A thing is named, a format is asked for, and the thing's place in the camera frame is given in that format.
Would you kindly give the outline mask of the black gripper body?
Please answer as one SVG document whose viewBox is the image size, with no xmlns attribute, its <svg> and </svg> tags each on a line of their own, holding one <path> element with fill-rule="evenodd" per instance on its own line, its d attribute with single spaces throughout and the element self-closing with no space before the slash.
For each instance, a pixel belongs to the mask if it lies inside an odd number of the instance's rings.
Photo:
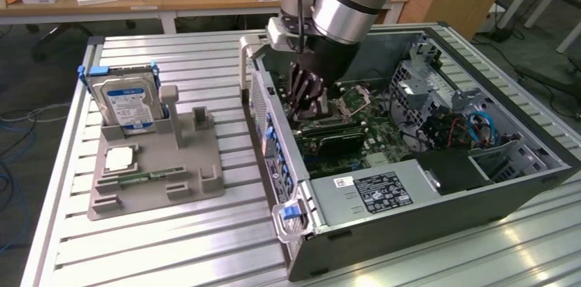
<svg viewBox="0 0 581 287">
<path fill-rule="evenodd" d="M 318 97 L 322 87 L 330 87 L 344 77 L 358 53 L 360 44 L 344 44 L 328 37 L 309 37 L 299 54 L 299 87 L 307 88 L 299 96 Z"/>
</svg>

